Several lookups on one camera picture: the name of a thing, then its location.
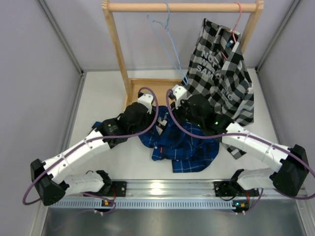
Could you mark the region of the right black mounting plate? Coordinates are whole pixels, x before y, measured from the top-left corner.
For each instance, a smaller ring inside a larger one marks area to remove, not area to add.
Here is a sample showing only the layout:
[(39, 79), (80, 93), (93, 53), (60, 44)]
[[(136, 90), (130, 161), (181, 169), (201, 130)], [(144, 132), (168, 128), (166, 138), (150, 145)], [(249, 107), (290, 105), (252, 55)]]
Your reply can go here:
[(229, 181), (215, 181), (214, 190), (216, 197), (232, 198), (235, 196), (235, 194), (230, 189)]

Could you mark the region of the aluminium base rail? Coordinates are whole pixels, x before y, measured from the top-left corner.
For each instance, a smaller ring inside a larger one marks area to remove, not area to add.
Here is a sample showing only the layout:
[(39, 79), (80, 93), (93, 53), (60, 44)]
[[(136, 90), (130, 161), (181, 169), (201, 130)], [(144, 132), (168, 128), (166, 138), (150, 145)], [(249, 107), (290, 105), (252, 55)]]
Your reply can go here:
[[(218, 198), (215, 195), (214, 182), (228, 181), (226, 179), (173, 179), (173, 180), (120, 180), (127, 182), (126, 199), (184, 199), (184, 198)], [(66, 197), (80, 196), (88, 192), (95, 196), (107, 197), (111, 186), (106, 186), (104, 192), (93, 192), (88, 189), (70, 187)]]

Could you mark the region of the wooden clothes rack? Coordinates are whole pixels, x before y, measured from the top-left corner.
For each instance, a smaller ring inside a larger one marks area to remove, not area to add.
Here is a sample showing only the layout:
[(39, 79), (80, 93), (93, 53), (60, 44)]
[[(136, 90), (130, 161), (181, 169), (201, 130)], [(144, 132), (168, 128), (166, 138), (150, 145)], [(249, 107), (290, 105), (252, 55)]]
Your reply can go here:
[(257, 0), (255, 3), (111, 3), (109, 0), (102, 2), (102, 10), (107, 23), (107, 27), (114, 45), (120, 73), (126, 89), (126, 101), (124, 107), (130, 105), (137, 99), (137, 92), (142, 87), (152, 89), (159, 103), (165, 105), (163, 96), (166, 91), (180, 82), (180, 79), (162, 78), (130, 78), (119, 40), (117, 27), (114, 20), (114, 12), (132, 13), (249, 13), (249, 19), (241, 37), (241, 50), (244, 52), (249, 40), (259, 21), (264, 9), (264, 1)]

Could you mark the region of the aluminium frame post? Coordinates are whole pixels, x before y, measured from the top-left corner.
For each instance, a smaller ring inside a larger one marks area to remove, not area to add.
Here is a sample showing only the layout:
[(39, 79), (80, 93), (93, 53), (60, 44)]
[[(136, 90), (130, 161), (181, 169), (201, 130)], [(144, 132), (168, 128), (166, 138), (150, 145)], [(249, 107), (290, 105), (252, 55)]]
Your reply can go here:
[(280, 36), (284, 32), (285, 28), (287, 27), (288, 23), (290, 22), (291, 18), (293, 17), (294, 13), (298, 9), (299, 5), (302, 3), (302, 0), (293, 0), (289, 5), (288, 10), (286, 11), (285, 15), (283, 16), (279, 26), (277, 27), (273, 37), (269, 40), (269, 43), (262, 54), (257, 66), (255, 67), (255, 71), (259, 72), (263, 67), (264, 63), (268, 59), (272, 49), (275, 47), (277, 41), (279, 40)]
[(70, 47), (70, 44), (68, 43), (66, 37), (64, 36), (64, 33), (62, 32), (58, 22), (56, 21), (52, 11), (50, 10), (48, 4), (45, 0), (36, 0), (36, 3), (38, 4), (39, 8), (45, 15), (46, 19), (48, 20), (48, 23), (52, 27), (56, 37), (59, 39), (63, 49), (65, 50), (66, 54), (68, 55), (70, 61), (72, 62), (73, 66), (75, 67), (76, 71), (82, 76), (84, 74), (84, 70), (82, 69), (81, 65), (79, 64), (73, 50)]

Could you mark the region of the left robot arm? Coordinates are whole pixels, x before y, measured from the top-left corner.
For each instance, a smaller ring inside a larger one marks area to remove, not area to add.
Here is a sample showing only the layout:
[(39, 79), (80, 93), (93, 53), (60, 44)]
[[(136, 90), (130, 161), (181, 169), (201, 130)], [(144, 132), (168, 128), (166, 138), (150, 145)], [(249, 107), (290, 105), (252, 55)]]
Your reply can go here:
[(87, 137), (68, 150), (45, 161), (34, 160), (31, 163), (31, 180), (42, 203), (50, 206), (65, 196), (85, 192), (108, 195), (112, 180), (104, 170), (76, 175), (76, 168), (137, 133), (148, 131), (155, 115), (151, 102), (138, 99), (116, 118), (96, 122)]

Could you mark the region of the black mounting plate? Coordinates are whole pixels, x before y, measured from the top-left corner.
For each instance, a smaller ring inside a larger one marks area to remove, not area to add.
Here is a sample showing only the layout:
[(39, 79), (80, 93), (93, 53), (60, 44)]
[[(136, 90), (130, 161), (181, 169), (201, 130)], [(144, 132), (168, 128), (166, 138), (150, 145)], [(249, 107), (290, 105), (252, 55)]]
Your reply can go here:
[(127, 190), (126, 181), (113, 181), (112, 185), (107, 193), (109, 197), (125, 197)]
[(229, 181), (215, 181), (214, 190), (216, 197), (232, 198), (235, 196), (235, 194), (230, 189)]

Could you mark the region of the right aluminium frame post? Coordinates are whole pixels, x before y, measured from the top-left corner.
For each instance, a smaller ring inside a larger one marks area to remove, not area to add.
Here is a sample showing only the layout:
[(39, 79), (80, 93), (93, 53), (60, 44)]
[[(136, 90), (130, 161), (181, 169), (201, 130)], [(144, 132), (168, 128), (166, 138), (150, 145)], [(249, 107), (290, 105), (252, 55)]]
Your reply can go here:
[(268, 59), (272, 49), (275, 47), (277, 41), (279, 40), (280, 36), (284, 32), (285, 28), (287, 27), (288, 23), (290, 22), (291, 18), (293, 17), (294, 13), (298, 9), (299, 5), (302, 3), (302, 0), (293, 0), (289, 5), (288, 10), (286, 11), (285, 15), (283, 16), (279, 26), (277, 27), (273, 37), (269, 40), (269, 43), (262, 54), (257, 66), (255, 67), (255, 71), (259, 72), (263, 67), (264, 63)]

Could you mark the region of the blue plaid shirt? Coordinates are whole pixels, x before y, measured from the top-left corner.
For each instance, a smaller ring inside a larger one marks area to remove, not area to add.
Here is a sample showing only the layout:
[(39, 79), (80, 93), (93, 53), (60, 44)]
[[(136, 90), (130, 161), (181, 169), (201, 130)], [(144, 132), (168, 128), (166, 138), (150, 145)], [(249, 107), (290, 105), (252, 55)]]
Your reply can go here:
[[(206, 169), (217, 156), (220, 145), (218, 140), (199, 139), (203, 133), (196, 125), (185, 122), (181, 126), (191, 133), (182, 132), (169, 115), (166, 106), (153, 107), (156, 124), (146, 133), (139, 135), (140, 142), (153, 150), (151, 159), (161, 161), (171, 160), (174, 173), (193, 173)], [(102, 136), (115, 136), (109, 139), (111, 148), (127, 141), (120, 135), (127, 135), (118, 124), (118, 117), (95, 122), (92, 129)]]

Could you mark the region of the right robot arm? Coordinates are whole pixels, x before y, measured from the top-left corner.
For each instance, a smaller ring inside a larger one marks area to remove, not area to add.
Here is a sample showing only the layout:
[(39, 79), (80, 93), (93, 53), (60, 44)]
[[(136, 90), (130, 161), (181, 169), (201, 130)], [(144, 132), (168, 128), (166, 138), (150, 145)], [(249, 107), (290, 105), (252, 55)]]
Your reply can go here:
[(267, 166), (237, 170), (229, 183), (234, 195), (254, 188), (273, 188), (283, 196), (299, 199), (298, 193), (306, 177), (315, 174), (302, 146), (279, 145), (250, 132), (228, 116), (214, 113), (202, 95), (186, 97), (185, 92), (170, 89), (166, 93), (166, 104), (172, 120), (185, 134), (202, 140), (218, 140)]

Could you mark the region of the black white checkered shirt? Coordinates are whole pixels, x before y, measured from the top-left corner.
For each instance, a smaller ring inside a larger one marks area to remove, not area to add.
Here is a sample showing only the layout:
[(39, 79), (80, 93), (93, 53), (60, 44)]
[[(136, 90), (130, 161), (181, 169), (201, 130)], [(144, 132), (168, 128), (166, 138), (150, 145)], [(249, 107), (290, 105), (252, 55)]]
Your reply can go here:
[(184, 85), (211, 114), (241, 126), (254, 122), (254, 89), (243, 58), (240, 33), (204, 19), (189, 59)]

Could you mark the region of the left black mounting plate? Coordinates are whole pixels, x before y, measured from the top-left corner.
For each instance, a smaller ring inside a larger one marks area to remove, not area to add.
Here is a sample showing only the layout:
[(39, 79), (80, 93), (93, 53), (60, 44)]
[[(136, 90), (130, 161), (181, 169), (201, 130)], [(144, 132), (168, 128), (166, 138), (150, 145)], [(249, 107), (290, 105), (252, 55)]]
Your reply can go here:
[(112, 185), (107, 193), (109, 197), (125, 197), (127, 190), (126, 181), (113, 181)]

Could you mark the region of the left aluminium frame post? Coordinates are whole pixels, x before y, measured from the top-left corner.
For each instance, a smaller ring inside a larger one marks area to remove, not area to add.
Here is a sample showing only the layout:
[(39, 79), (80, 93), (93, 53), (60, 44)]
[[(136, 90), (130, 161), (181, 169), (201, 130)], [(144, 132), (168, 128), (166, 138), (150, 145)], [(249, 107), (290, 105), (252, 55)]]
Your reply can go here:
[(82, 69), (81, 65), (79, 64), (73, 50), (70, 47), (70, 44), (68, 43), (66, 37), (64, 36), (64, 33), (62, 32), (58, 22), (56, 21), (52, 11), (50, 10), (48, 4), (45, 0), (36, 0), (36, 3), (38, 4), (39, 8), (45, 15), (46, 19), (48, 20), (48, 23), (52, 27), (56, 37), (59, 39), (63, 49), (65, 50), (66, 54), (68, 55), (70, 61), (72, 62), (73, 66), (75, 67), (76, 71), (82, 76), (84, 74), (84, 70)]

